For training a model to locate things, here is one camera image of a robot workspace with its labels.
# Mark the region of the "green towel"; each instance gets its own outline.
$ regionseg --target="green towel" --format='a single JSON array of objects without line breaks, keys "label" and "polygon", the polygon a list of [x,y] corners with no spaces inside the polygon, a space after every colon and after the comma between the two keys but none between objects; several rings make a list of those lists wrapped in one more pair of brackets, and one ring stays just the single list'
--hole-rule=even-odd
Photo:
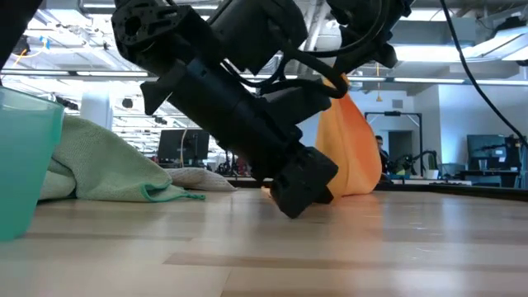
[{"label": "green towel", "polygon": [[48,171],[74,178],[75,196],[84,200],[166,202],[205,198],[172,186],[168,173],[119,136],[74,116],[64,117],[60,144]]}]

